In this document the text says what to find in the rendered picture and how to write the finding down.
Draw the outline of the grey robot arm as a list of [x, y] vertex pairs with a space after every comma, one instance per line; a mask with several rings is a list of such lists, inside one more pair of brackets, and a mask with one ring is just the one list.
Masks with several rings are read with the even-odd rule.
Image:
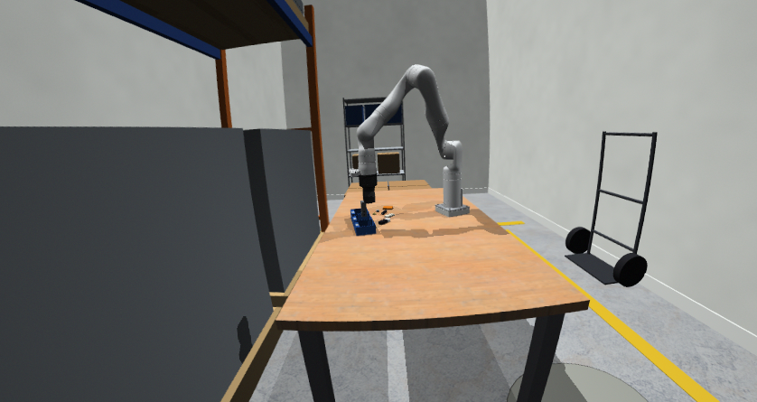
[[397, 113], [403, 98], [413, 88], [419, 89], [425, 100], [425, 117], [435, 137], [439, 154], [443, 159], [453, 160], [444, 167], [444, 206], [463, 206], [462, 157], [463, 147], [459, 141], [446, 141], [444, 134], [449, 118], [440, 97], [435, 75], [431, 69], [413, 65], [404, 74], [388, 97], [358, 128], [359, 163], [376, 162], [374, 136]]

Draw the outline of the blue rack of bins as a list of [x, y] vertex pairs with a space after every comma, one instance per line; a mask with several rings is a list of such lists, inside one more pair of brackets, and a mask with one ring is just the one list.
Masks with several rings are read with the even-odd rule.
[[353, 227], [355, 228], [356, 236], [376, 234], [376, 225], [373, 219], [369, 215], [367, 209], [367, 217], [361, 217], [361, 209], [351, 209], [351, 220]]

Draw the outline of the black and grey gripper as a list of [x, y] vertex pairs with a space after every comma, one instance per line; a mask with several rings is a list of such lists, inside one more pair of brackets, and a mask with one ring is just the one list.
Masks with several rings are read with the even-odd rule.
[[359, 169], [349, 169], [349, 175], [350, 177], [359, 176], [360, 187], [363, 189], [363, 201], [360, 201], [361, 217], [367, 217], [367, 204], [376, 201], [375, 186], [378, 185], [376, 162], [359, 163]]

